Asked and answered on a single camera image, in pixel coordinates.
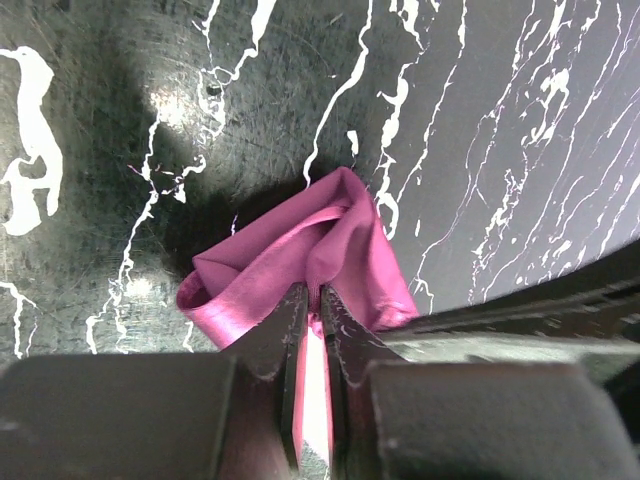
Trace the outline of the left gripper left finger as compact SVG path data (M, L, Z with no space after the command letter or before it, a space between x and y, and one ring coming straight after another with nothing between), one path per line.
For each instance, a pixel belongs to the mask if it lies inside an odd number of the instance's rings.
M274 310L224 350L236 361L221 473L296 473L303 450L307 288L291 285Z

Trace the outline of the purple cloth napkin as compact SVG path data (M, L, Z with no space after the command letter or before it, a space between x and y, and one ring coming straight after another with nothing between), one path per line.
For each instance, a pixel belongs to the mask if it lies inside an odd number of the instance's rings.
M363 182L341 167L196 255L193 265L177 306L223 354L291 285L307 288L303 447L329 463L321 289L332 287L379 338L418 314Z

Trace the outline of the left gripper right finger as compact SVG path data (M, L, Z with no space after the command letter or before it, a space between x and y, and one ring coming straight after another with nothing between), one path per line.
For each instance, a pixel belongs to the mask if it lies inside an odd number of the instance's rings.
M407 361L359 323L339 294L321 289L326 359L328 444L333 479L380 479L378 429L369 371Z

